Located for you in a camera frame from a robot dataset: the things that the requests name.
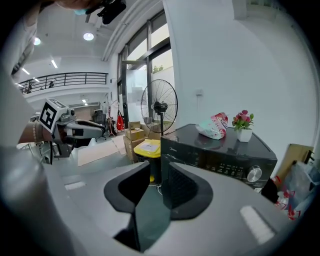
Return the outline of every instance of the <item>electric fan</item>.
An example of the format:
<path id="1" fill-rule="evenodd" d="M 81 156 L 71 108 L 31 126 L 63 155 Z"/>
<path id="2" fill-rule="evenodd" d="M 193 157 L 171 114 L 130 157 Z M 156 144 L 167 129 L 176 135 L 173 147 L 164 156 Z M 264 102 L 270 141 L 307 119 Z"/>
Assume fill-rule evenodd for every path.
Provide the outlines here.
<path id="1" fill-rule="evenodd" d="M 150 131 L 164 135 L 164 132 L 173 125 L 177 112 L 177 94 L 169 82 L 157 79 L 144 89 L 141 98 L 141 114 Z"/>

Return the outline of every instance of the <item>potted plant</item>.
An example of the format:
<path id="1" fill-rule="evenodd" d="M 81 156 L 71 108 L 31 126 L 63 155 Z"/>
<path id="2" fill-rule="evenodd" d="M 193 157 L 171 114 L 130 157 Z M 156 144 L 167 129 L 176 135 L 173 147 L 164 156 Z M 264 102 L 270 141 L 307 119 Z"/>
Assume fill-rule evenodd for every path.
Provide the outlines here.
<path id="1" fill-rule="evenodd" d="M 232 121 L 234 130 L 237 131 L 238 140 L 241 142 L 248 142 L 252 136 L 250 126 L 253 126 L 254 114 L 248 115 L 247 110 L 242 110 L 238 113 Z"/>

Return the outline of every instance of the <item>white flower pot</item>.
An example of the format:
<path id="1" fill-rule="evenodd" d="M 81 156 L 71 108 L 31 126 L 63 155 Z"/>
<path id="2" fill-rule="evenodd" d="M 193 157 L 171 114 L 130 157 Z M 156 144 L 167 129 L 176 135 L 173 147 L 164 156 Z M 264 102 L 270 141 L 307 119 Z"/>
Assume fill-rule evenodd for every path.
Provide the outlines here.
<path id="1" fill-rule="evenodd" d="M 240 129 L 237 131 L 238 140 L 241 142 L 248 142 L 252 136 L 252 130 Z"/>

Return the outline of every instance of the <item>power outlet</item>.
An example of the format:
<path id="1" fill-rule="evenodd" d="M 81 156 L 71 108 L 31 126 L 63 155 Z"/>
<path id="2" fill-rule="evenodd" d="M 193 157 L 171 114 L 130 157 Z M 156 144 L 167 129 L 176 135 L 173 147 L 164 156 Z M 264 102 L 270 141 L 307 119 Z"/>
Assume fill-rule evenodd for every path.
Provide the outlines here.
<path id="1" fill-rule="evenodd" d="M 202 89 L 197 89 L 195 90 L 195 95 L 196 96 L 202 96 L 204 94 L 203 90 Z"/>

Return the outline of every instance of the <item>yellow trash bin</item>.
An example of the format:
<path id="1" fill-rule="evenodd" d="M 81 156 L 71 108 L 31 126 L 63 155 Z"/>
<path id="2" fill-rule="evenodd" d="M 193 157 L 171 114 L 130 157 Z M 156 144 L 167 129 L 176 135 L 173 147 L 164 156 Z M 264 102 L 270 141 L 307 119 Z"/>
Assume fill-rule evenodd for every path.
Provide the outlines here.
<path id="1" fill-rule="evenodd" d="M 149 161 L 150 182 L 161 183 L 161 147 L 160 140 L 145 139 L 133 149 L 139 162 Z"/>

